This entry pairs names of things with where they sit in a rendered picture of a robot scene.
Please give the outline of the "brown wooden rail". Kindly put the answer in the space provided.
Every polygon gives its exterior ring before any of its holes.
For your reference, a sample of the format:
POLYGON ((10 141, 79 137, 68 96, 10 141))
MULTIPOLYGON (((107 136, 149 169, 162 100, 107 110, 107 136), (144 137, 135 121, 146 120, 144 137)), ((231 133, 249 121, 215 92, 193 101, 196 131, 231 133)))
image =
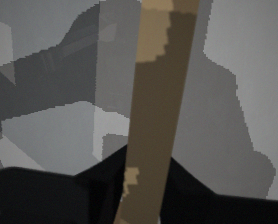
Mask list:
POLYGON ((120 224, 158 224, 200 0, 142 0, 120 224))

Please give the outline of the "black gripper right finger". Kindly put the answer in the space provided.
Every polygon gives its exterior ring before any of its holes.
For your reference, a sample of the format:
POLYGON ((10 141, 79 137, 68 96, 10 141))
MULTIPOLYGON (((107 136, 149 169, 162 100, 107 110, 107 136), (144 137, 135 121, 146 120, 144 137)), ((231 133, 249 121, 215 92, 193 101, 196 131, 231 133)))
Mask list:
POLYGON ((278 224, 278 200, 218 195, 171 157, 160 224, 278 224))

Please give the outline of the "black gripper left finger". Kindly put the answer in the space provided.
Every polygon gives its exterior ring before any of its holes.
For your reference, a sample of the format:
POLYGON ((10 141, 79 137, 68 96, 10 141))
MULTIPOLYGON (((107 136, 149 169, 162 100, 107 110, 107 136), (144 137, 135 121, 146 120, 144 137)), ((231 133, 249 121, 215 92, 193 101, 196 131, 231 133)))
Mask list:
POLYGON ((13 209, 76 224, 114 224, 123 193, 126 153, 127 144, 75 176, 1 168, 0 212, 13 209))

